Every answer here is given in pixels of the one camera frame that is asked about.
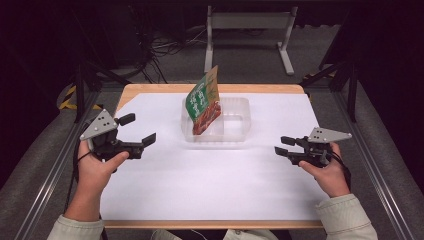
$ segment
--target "aluminum rail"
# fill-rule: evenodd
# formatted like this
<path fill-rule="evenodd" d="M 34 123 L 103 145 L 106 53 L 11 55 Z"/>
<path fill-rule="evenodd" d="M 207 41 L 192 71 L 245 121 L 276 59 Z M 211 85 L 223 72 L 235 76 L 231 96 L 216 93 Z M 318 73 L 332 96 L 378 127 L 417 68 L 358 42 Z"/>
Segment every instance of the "aluminum rail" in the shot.
<path fill-rule="evenodd" d="M 389 216 L 390 221 L 398 235 L 399 239 L 405 240 L 415 240 L 416 238 L 412 234 L 408 224 L 405 221 L 400 209 L 393 197 L 392 191 L 384 180 L 383 175 L 378 168 L 374 157 L 371 154 L 370 149 L 365 143 L 365 140 L 359 130 L 358 126 L 350 120 L 349 114 L 346 111 L 346 100 L 341 93 L 333 93 L 333 97 L 341 110 L 343 117 L 346 119 L 350 129 L 352 130 L 353 138 L 355 139 L 357 145 L 360 148 L 361 154 L 363 156 L 363 163 L 368 172 L 368 175 L 371 178 L 372 183 L 377 191 L 378 196 L 380 197 L 381 203 L 383 204 L 384 209 Z"/>
<path fill-rule="evenodd" d="M 38 192 L 37 197 L 34 200 L 28 214 L 19 228 L 18 233 L 15 236 L 15 240 L 21 239 L 29 239 L 31 237 L 32 232 L 43 213 L 54 188 L 56 187 L 57 182 L 59 181 L 60 176 L 62 175 L 63 169 L 66 166 L 66 159 L 73 154 L 74 145 L 76 140 L 79 137 L 79 134 L 82 131 L 82 127 L 84 125 L 84 121 L 87 119 L 88 114 L 90 112 L 91 106 L 95 104 L 95 101 L 99 95 L 99 92 L 90 92 L 87 94 L 86 100 L 86 111 L 82 115 L 79 123 L 74 124 L 71 128 L 68 137 L 65 140 L 65 143 L 62 149 L 59 152 L 59 155 L 56 158 L 55 163 L 53 164 L 46 180 Z"/>

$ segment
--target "green snack package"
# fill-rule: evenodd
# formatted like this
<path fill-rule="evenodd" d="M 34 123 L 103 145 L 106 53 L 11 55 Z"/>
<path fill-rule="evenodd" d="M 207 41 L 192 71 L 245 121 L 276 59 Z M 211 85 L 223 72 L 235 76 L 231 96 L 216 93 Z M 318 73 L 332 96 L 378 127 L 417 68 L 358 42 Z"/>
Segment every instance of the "green snack package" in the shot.
<path fill-rule="evenodd" d="M 186 98 L 185 107 L 193 120 L 193 135 L 202 134 L 221 115 L 217 72 L 218 66 L 215 66 L 194 86 Z"/>

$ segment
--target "white tabletop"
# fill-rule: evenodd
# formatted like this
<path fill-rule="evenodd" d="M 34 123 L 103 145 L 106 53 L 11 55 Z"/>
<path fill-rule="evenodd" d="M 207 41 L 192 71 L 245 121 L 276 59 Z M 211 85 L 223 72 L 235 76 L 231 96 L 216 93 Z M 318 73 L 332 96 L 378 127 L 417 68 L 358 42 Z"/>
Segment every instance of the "white tabletop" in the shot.
<path fill-rule="evenodd" d="M 136 114 L 118 139 L 140 142 L 157 134 L 138 160 L 127 160 L 103 192 L 105 220 L 315 221 L 328 196 L 311 175 L 278 156 L 281 136 L 301 138 L 318 126 L 305 94 L 221 93 L 249 99 L 251 129 L 243 143 L 200 146 L 180 128 L 186 93 L 142 93 L 116 117 Z"/>

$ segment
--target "plastic container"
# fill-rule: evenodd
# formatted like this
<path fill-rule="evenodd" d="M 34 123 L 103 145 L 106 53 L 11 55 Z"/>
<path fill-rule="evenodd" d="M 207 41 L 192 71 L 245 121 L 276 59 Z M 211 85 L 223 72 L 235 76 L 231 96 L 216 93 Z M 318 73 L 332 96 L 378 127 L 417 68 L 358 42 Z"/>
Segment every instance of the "plastic container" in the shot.
<path fill-rule="evenodd" d="M 201 135 L 193 135 L 193 121 L 181 110 L 181 130 L 187 142 L 244 142 L 250 130 L 250 105 L 247 98 L 221 97 L 221 115 Z"/>

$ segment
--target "metal frame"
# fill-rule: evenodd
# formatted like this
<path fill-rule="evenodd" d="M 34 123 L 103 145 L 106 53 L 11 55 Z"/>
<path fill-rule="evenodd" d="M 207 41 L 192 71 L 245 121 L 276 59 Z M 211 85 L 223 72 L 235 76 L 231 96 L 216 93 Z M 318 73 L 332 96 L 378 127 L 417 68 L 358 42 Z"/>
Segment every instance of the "metal frame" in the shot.
<path fill-rule="evenodd" d="M 279 13 L 213 13 L 212 7 L 208 6 L 207 33 L 208 42 L 206 47 L 205 69 L 212 69 L 213 41 L 212 29 L 284 29 L 284 40 L 278 42 L 278 51 L 286 69 L 287 75 L 293 75 L 294 70 L 287 54 L 287 45 L 296 19 L 297 7 L 292 7 L 290 12 Z"/>

